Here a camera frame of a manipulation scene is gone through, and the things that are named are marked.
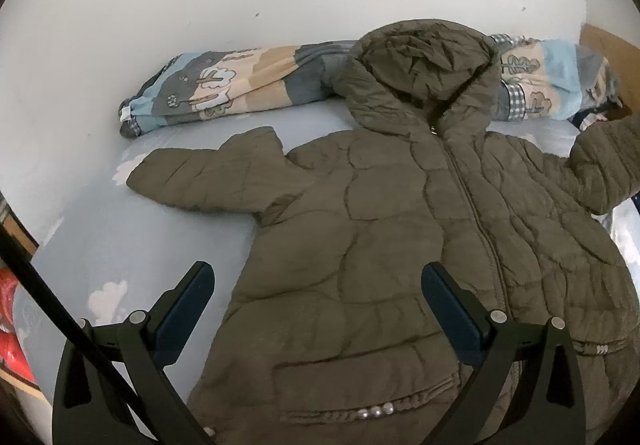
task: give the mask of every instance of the jacket's right sleeve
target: jacket's right sleeve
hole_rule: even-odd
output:
[[[545,154],[538,164],[585,208],[609,212],[640,190],[640,112],[589,126],[569,158]]]
[[[133,170],[127,186],[162,205],[254,214],[314,181],[283,156],[274,130],[260,127],[232,136],[218,150],[156,149]]]

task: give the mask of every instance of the quilted jacket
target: quilted jacket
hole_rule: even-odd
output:
[[[133,171],[129,187],[159,203],[260,222],[189,401],[217,443],[421,443],[470,374],[422,298],[431,261],[488,309],[564,319],[589,441],[606,429],[640,374],[639,310],[591,214],[640,189],[640,115],[591,126],[569,158],[543,154],[486,131],[499,78],[491,38],[392,24],[356,44],[337,84],[362,128],[286,156],[257,128],[219,150],[156,150]]]

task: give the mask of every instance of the bed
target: bed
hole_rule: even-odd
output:
[[[150,308],[194,261],[210,263],[216,272],[215,293],[177,364],[166,369],[183,399],[202,372],[251,247],[255,221],[247,215],[204,215],[167,208],[136,195],[125,182],[155,148],[218,148],[233,134],[263,125],[274,127],[285,152],[330,132],[356,127],[344,101],[330,99],[149,133],[133,141],[103,176],[84,188],[33,260],[70,313],[92,325],[120,322],[136,309]],[[568,121],[546,118],[494,122],[491,129],[529,139],[545,152],[558,155],[568,155],[578,134]],[[600,221],[618,244],[640,291],[640,216],[635,205],[628,200]],[[34,376],[51,401],[65,339],[21,289],[15,297],[14,317]]]

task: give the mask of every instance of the jacket zipper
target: jacket zipper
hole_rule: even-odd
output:
[[[462,190],[464,196],[466,197],[466,201],[469,207],[471,208],[471,211],[473,212],[474,220],[476,221],[476,226],[478,227],[478,231],[484,238],[485,248],[489,249],[488,253],[490,253],[490,256],[494,260],[495,271],[492,271],[492,275],[494,276],[494,284],[496,286],[495,290],[496,290],[498,308],[500,308],[505,313],[507,313],[509,317],[512,317],[511,309],[508,306],[506,301],[507,292],[506,292],[506,286],[504,285],[504,281],[502,279],[502,275],[500,272],[500,259],[498,258],[498,252],[497,250],[495,250],[494,244],[492,243],[491,238],[489,237],[489,234],[487,233],[487,231],[482,226],[482,223],[480,222],[478,208],[476,207],[476,204],[474,203],[471,197],[471,192],[469,192],[469,189],[466,186],[465,181],[462,179],[462,174],[460,173],[460,168],[458,167],[456,159],[454,158],[453,154],[451,154],[451,151],[447,146],[447,142],[445,142],[443,139],[441,139],[440,142],[442,143],[442,146],[444,148],[445,157],[448,160],[449,168],[453,170],[452,174],[455,174],[455,178],[458,181],[459,188]],[[513,383],[511,385],[511,398],[513,398],[514,396],[516,386],[518,384],[518,380],[520,379],[520,372],[521,372],[520,362],[514,362],[513,367],[511,369],[511,376],[513,378]]]

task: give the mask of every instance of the black cable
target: black cable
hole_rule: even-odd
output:
[[[82,355],[109,381],[117,393],[133,409],[140,420],[149,427],[148,417],[140,397],[129,383],[113,367],[113,363],[84,334],[78,323],[50,290],[33,265],[25,259],[12,237],[0,225],[0,259],[11,269],[29,295],[51,319],[55,326]]]

